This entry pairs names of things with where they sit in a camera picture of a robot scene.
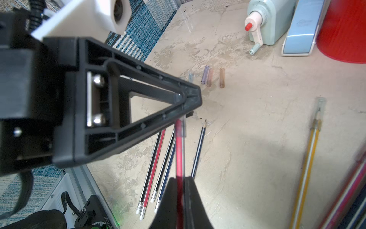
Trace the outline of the blue pencil orange cap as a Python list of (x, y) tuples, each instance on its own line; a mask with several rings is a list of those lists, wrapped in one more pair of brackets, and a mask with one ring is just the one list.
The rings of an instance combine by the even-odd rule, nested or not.
[(207, 120), (204, 121), (201, 133), (200, 133), (200, 138), (198, 141), (198, 146), (197, 146), (197, 150), (196, 150), (196, 154), (195, 154), (195, 158), (194, 158), (194, 162), (193, 162), (193, 168), (191, 171), (191, 177), (195, 178), (196, 175), (196, 171), (197, 171), (197, 167), (198, 167), (198, 163), (199, 163), (199, 157), (201, 154), (201, 150), (202, 150), (202, 145), (203, 145), (203, 141), (204, 141), (204, 137), (205, 137), (205, 131), (206, 131), (206, 127), (207, 127)]

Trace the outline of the light blue eraser box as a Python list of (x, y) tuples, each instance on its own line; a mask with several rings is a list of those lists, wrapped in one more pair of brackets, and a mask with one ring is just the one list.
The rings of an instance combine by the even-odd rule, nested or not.
[(310, 56), (316, 44), (325, 10), (324, 0), (299, 0), (282, 45), (284, 57)]

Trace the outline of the purple clear pencil cap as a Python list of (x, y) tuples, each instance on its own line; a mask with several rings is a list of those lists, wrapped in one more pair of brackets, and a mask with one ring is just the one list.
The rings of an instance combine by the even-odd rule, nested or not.
[(201, 84), (202, 85), (205, 85), (206, 82), (207, 82), (209, 70), (210, 70), (210, 66), (206, 65), (205, 68), (204, 68), (202, 79), (201, 79)]

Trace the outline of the black striped pencil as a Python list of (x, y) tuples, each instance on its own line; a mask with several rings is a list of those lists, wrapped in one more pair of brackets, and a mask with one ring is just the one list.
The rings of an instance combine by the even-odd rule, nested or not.
[(151, 156), (151, 160), (150, 160), (150, 164), (149, 164), (149, 168), (145, 177), (145, 181), (144, 181), (144, 185), (143, 185), (143, 189), (142, 189), (142, 193), (140, 196), (140, 200), (136, 209), (136, 214), (140, 215), (143, 211), (143, 205), (144, 205), (144, 201), (146, 199), (146, 195), (149, 189), (149, 182), (151, 180), (151, 175), (152, 175), (152, 171), (154, 168), (154, 163), (155, 163), (155, 159), (156, 159), (156, 155), (159, 152), (159, 147), (160, 147), (160, 142), (161, 142), (161, 137), (163, 135), (164, 131), (159, 132), (159, 134), (157, 135), (156, 141), (155, 141), (155, 145), (153, 148), (153, 152), (152, 152), (152, 156)]
[(172, 134), (171, 134), (171, 137), (170, 137), (170, 140), (169, 140), (169, 143), (168, 143), (168, 147), (167, 147), (167, 150), (166, 150), (166, 153), (165, 153), (165, 156), (164, 156), (164, 160), (163, 160), (160, 172), (159, 172), (159, 177), (157, 179), (155, 188), (153, 190), (153, 193), (152, 193), (152, 196), (151, 196), (151, 199), (150, 199), (151, 203), (155, 202), (156, 198), (159, 199), (158, 194), (161, 193), (161, 189), (162, 189), (161, 186), (162, 186), (162, 184), (164, 182), (164, 179), (165, 179), (165, 168), (166, 168), (166, 166), (168, 164), (168, 161), (169, 161), (169, 157), (170, 157), (170, 153), (171, 153), (171, 150), (172, 150), (172, 147), (173, 147), (173, 143), (174, 143), (174, 129), (172, 131)]

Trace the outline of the red striped pencil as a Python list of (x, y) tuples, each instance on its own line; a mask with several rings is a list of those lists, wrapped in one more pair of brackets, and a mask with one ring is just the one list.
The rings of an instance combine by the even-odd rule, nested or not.
[(143, 208), (142, 208), (142, 211), (141, 211), (140, 217), (139, 217), (140, 220), (143, 220), (145, 217), (146, 208), (147, 208), (147, 205), (149, 202), (149, 196), (150, 196), (150, 192), (151, 192), (152, 185), (153, 185), (153, 180), (154, 180), (159, 156), (161, 153), (161, 149), (162, 149), (162, 145), (163, 145), (163, 141), (164, 141), (164, 137), (165, 137), (165, 132), (166, 132), (166, 130), (164, 129), (163, 131), (161, 131), (158, 134), (157, 141), (156, 141), (156, 144), (154, 147), (153, 163), (152, 163), (152, 168), (150, 169), (150, 173), (149, 173), (149, 182), (148, 182), (147, 190), (146, 190), (145, 197), (144, 197)]

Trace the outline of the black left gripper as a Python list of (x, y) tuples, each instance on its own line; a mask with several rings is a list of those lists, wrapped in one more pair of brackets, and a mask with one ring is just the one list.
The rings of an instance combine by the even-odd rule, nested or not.
[(1, 175), (51, 163), (63, 120), (65, 75), (77, 67), (77, 38), (39, 41), (26, 11), (1, 14)]

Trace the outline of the yellow striped pencil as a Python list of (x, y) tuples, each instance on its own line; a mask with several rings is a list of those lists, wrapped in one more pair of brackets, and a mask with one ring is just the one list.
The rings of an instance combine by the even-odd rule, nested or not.
[(299, 229), (301, 226), (304, 204), (306, 201), (307, 190), (311, 177), (311, 171), (314, 162), (319, 133), (322, 129), (326, 104), (327, 100), (324, 97), (316, 98), (314, 114), (310, 126), (309, 142), (307, 145), (307, 151), (305, 153), (304, 165), (302, 167), (301, 178), (299, 181), (295, 205), (293, 208), (291, 223), (289, 227), (291, 229)]

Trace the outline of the orange clear pencil cap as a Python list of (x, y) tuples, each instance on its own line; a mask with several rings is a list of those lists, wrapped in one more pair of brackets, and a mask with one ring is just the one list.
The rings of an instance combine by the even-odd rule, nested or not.
[(225, 87), (225, 69), (220, 68), (219, 73), (220, 73), (219, 85), (220, 85), (220, 88), (224, 88)]

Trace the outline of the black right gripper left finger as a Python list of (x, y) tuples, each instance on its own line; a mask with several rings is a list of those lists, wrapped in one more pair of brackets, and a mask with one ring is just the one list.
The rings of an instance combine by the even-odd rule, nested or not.
[(150, 229), (175, 229), (177, 221), (177, 180), (169, 178)]

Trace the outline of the pink clear pencil cap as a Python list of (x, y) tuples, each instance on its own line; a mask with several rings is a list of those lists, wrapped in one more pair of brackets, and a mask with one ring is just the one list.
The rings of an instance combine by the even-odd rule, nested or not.
[(206, 82), (206, 86), (207, 87), (211, 87), (212, 86), (212, 79), (213, 79), (213, 68), (210, 68), (209, 69), (209, 72), (208, 72), (207, 82)]

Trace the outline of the red pencil blue cap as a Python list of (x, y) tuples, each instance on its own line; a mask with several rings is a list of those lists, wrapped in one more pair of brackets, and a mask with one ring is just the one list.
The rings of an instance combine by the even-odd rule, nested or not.
[(176, 139), (176, 181), (177, 181), (177, 229), (184, 228), (183, 184), (184, 184), (184, 118), (175, 122)]

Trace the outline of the blue pencil pink cap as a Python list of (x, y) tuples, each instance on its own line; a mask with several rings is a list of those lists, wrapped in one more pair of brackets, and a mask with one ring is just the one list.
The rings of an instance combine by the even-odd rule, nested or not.
[(166, 171), (165, 171), (165, 176), (164, 176), (163, 184), (162, 184), (162, 187), (161, 187), (161, 191), (159, 193), (159, 198), (158, 198), (157, 203), (155, 205), (155, 209), (154, 209), (154, 212), (155, 213), (158, 212), (158, 209), (159, 209), (159, 206), (160, 206), (160, 202), (163, 199), (165, 187), (166, 187), (166, 184), (168, 182), (168, 178), (169, 178), (171, 166), (172, 166), (173, 159), (174, 159), (175, 147), (176, 147), (176, 144), (174, 143), (173, 148), (172, 148), (172, 151), (171, 151), (171, 154), (170, 154), (170, 157), (169, 157), (169, 163), (168, 163), (167, 168), (166, 168)]

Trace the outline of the red pencil holder cup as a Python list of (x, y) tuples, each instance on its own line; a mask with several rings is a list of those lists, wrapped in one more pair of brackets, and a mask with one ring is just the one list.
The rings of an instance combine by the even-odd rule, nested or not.
[(331, 1), (317, 47), (325, 56), (337, 61), (365, 64), (366, 1)]

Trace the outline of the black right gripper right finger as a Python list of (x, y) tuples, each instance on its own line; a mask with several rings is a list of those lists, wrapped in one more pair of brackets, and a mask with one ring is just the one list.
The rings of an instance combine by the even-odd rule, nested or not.
[(184, 229), (213, 229), (192, 177), (184, 179)]

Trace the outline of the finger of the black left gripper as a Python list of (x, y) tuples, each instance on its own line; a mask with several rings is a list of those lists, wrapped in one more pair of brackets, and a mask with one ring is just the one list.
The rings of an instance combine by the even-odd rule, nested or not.
[(119, 117), (131, 117), (130, 99), (137, 95), (158, 102), (169, 104), (163, 110), (157, 111), (149, 117), (174, 117), (174, 95), (184, 94), (188, 97), (187, 114), (194, 111), (194, 84), (171, 75), (143, 76), (136, 80), (120, 78), (118, 80), (118, 115)]
[(53, 37), (51, 53), (64, 79), (53, 139), (59, 168), (124, 152), (203, 103), (199, 86), (93, 38)]

